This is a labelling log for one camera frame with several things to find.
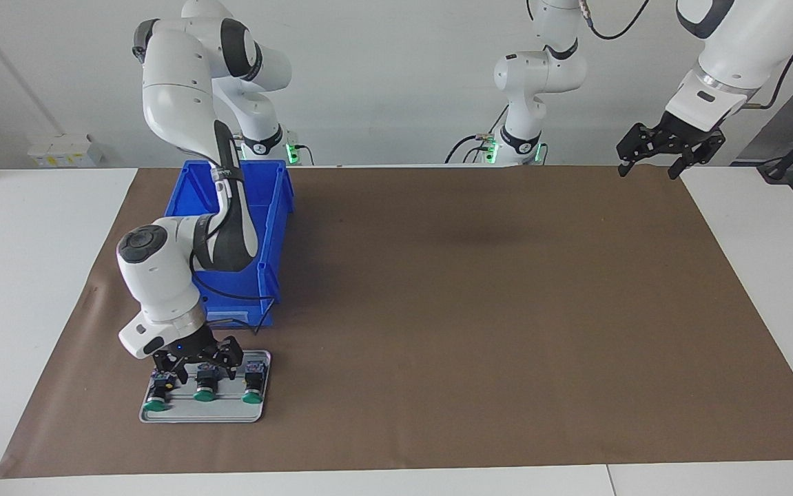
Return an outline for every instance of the blue object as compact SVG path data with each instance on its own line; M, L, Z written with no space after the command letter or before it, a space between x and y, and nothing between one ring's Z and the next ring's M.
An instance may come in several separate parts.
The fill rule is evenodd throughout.
M280 302L280 250L286 234L286 217L294 210L295 194L283 161L240 161L245 181L246 201L258 233L258 256L244 270L198 272L197 278L231 295L272 299L248 301L228 298L198 285L207 307L208 320L236 318L257 326L269 305ZM207 161L186 161L167 205L166 216L203 216L219 210L216 186ZM263 324L273 323L270 313Z

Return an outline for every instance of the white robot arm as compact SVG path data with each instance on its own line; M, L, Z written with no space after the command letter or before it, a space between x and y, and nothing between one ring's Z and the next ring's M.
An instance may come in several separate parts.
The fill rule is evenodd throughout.
M535 0L535 5L534 29L544 50L509 54L494 69L497 88L509 98L506 123L495 134L496 163L531 161L546 116L539 95L573 91L588 71L586 57L578 53L578 0Z
M683 27L705 40L705 50L666 105L660 123L642 123L617 145L625 176L638 161L678 154L669 169L708 163L725 138L721 123L736 114L793 53L793 2L785 0L677 0Z
M192 272L243 270L258 253L258 238L233 134L217 119L213 97L235 111L255 154L285 159L273 105L257 93L286 87L291 67L216 0L189 0L182 16L146 21L136 31L145 121L164 141L209 161L219 211L163 218L123 237L119 267L141 311L119 337L134 357L153 355L158 370L180 379L184 364L198 362L231 376L243 352L233 338L214 339Z

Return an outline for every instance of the brown table surface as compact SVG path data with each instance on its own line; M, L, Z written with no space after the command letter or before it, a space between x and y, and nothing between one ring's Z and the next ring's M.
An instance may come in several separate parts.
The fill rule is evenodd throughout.
M293 170L257 424L141 424L116 241L0 477L793 459L793 373L680 182L636 167Z

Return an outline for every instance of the gray tray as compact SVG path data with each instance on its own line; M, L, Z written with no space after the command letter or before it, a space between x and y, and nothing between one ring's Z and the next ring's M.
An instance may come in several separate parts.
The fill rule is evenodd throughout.
M262 402L251 405L243 402L245 384L243 376L246 364L251 361L262 360L267 365L267 374L261 396ZM252 349L243 352L243 363L236 371L236 379L229 380L227 377L219 381L219 390L213 402L198 402L194 399L194 392L197 391L197 382L194 375L197 373L197 365L185 365L188 371L188 383L179 385L169 393L169 408L165 411L145 411L142 404L145 403L145 396L138 408L138 419L147 424L248 424L258 421L265 407L267 399L267 383L271 377L271 354L267 351ZM147 393L151 386L151 380L145 387Z

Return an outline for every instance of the white table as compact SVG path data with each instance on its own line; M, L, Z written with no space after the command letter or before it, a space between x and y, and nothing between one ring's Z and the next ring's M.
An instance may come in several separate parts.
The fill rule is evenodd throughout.
M41 376L135 170L0 172L0 457ZM793 192L753 169L683 176L743 286L793 369ZM49 285L47 280L56 280ZM793 494L793 462L591 465L450 471L365 471L66 477L0 481L0 494Z

